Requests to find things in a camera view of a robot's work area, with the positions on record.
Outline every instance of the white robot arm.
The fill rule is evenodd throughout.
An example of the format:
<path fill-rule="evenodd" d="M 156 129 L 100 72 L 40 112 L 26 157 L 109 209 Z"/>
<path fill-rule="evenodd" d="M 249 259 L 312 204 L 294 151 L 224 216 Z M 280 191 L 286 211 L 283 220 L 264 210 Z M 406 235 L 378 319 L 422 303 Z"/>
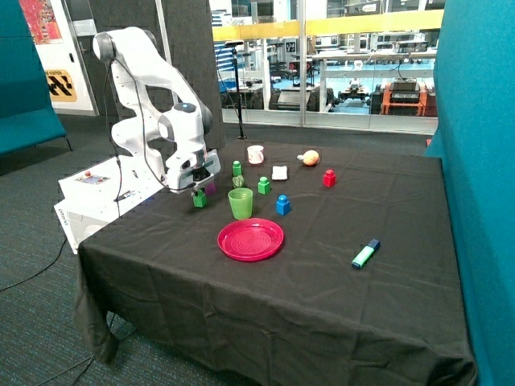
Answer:
<path fill-rule="evenodd" d="M 93 40 L 98 59 L 111 64 L 118 99 L 136 113 L 114 125 L 113 139 L 142 158 L 142 167 L 148 165 L 171 191 L 198 190 L 220 171 L 216 150 L 208 152 L 204 142 L 212 115 L 182 75 L 159 55 L 152 39 L 150 32 L 128 27 L 102 32 Z M 169 89 L 181 103 L 160 113 L 150 102 L 146 86 Z M 177 144 L 177 151 L 166 161 L 166 178 L 161 154 L 148 147 L 148 141 L 159 136 Z"/>

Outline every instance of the green block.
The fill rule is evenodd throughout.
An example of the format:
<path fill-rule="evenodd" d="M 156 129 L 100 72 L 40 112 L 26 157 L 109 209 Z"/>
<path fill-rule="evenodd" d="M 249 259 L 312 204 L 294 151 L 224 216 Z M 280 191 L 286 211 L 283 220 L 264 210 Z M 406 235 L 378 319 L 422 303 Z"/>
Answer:
<path fill-rule="evenodd" d="M 233 176 L 237 177 L 238 175 L 243 175 L 241 170 L 241 164 L 239 161 L 233 162 Z"/>
<path fill-rule="evenodd" d="M 268 195 L 270 193 L 270 181 L 267 177 L 261 177 L 257 184 L 257 191 L 262 195 Z"/>
<path fill-rule="evenodd" d="M 206 203 L 208 203 L 206 194 L 203 191 L 197 191 L 193 196 L 193 205 L 195 207 L 205 207 Z"/>

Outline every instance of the glass wall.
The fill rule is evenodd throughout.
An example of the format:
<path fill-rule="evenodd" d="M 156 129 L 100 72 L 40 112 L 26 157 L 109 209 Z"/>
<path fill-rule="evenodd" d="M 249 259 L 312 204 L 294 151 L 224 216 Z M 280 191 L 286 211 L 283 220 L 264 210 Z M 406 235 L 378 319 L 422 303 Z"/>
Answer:
<path fill-rule="evenodd" d="M 443 5 L 211 0 L 224 120 L 433 133 Z"/>

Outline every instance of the teal chair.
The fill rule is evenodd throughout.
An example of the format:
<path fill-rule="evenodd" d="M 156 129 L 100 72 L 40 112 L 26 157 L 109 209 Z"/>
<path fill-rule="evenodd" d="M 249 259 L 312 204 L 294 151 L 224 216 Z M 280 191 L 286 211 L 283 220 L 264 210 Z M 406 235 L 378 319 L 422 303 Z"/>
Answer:
<path fill-rule="evenodd" d="M 443 160 L 479 385 L 515 384 L 513 2 L 448 0 L 435 65 Z"/>
<path fill-rule="evenodd" d="M 19 1 L 2 0 L 0 154 L 59 137 L 70 146 L 52 108 L 46 76 Z"/>

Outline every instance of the white mug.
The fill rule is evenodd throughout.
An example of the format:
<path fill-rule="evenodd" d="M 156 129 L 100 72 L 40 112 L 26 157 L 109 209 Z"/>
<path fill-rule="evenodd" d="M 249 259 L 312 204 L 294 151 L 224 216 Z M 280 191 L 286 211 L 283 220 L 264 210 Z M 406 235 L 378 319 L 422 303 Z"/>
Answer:
<path fill-rule="evenodd" d="M 262 163 L 265 160 L 263 150 L 263 146 L 260 145 L 249 146 L 247 148 L 247 154 L 249 155 L 249 163 L 253 165 L 258 165 Z"/>

